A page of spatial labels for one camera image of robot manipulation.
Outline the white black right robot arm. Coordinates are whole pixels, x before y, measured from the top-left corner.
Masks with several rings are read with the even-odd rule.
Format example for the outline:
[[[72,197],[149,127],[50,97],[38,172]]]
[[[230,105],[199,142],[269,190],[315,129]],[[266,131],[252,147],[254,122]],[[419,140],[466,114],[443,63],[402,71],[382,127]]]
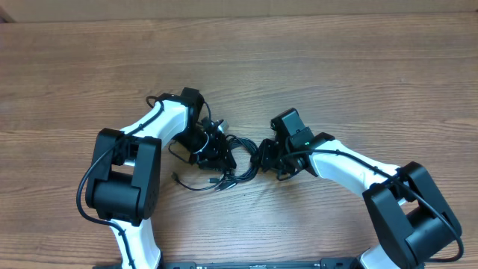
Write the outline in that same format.
[[[356,258],[331,258],[322,268],[423,268],[451,263],[465,252],[462,228],[428,170],[417,162],[399,167],[352,151],[327,133],[308,128],[266,139],[252,162],[277,179],[301,171],[338,183],[362,197],[379,243]]]

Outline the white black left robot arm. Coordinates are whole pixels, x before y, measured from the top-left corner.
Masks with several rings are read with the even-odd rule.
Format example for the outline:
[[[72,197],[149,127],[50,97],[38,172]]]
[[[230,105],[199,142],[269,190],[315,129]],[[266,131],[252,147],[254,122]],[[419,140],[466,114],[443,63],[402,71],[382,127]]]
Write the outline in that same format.
[[[80,215],[109,226],[122,260],[118,268],[160,268],[161,250],[155,243],[151,216],[158,201],[161,153],[170,142],[189,153],[189,164],[223,175],[236,168],[225,126],[201,119],[206,102],[196,89],[179,95],[147,96],[150,112],[123,129],[101,130],[90,167],[77,190]]]

